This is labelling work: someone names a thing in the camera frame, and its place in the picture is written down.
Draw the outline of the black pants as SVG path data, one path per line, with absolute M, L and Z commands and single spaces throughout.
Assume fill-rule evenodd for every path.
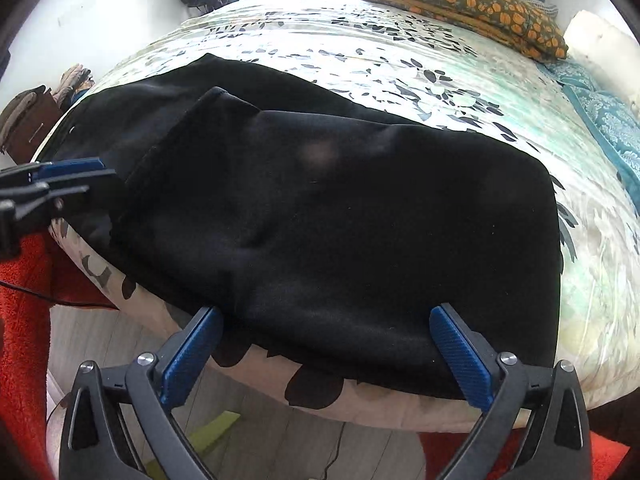
M 553 363 L 552 180 L 489 136 L 204 55 L 87 96 L 40 156 L 117 172 L 124 208 L 72 227 L 160 299 L 224 312 L 221 364 L 258 346 L 332 379 L 455 399 L 428 331 L 445 302 L 495 349 Z

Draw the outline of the red fuzzy garment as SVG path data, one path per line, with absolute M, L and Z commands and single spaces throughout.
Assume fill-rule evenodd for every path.
M 102 301 L 48 234 L 27 235 L 17 259 L 1 263 L 1 479 L 54 479 L 46 447 L 46 375 L 54 300 Z M 435 479 L 464 434 L 419 434 L 425 479 Z M 591 431 L 593 479 L 639 479 L 639 448 Z

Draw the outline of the teal patterned cloth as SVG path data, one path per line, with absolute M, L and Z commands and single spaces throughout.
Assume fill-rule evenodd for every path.
M 539 64 L 553 78 L 616 168 L 620 182 L 639 208 L 639 122 L 613 93 L 603 90 L 584 66 L 574 61 Z

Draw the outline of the floral patterned bedsheet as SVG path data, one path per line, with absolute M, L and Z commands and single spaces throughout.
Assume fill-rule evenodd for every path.
M 639 388 L 639 213 L 630 192 L 552 75 L 463 28 L 378 4 L 295 6 L 245 0 L 191 18 L 120 62 L 89 91 L 129 84 L 213 54 L 299 76 L 360 105 L 426 126 L 483 133 L 538 158 L 554 179 L 561 233 L 556 356 L 572 361 L 587 408 Z M 52 237 L 107 299 L 157 335 L 188 317 L 55 221 Z M 302 366 L 251 346 L 216 370 L 282 403 L 329 419 L 418 431 L 462 432 L 477 410 L 462 401 L 320 379 L 320 408 L 285 400 Z

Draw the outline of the cream headboard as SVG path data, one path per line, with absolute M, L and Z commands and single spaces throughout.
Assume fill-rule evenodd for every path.
M 568 55 L 584 66 L 598 85 L 629 105 L 639 104 L 639 45 L 604 18 L 581 10 L 570 20 L 564 39 Z

